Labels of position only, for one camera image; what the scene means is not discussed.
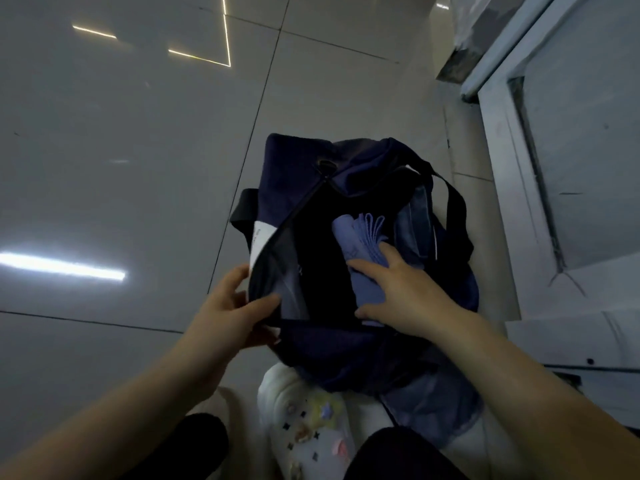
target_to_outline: folded blue cloth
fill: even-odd
[[[364,259],[388,267],[387,259],[378,247],[387,239],[380,233],[384,221],[384,216],[374,220],[371,214],[360,214],[357,219],[347,214],[334,220],[331,229],[344,259]],[[375,281],[355,269],[349,268],[349,272],[358,306],[384,302],[385,293]]]

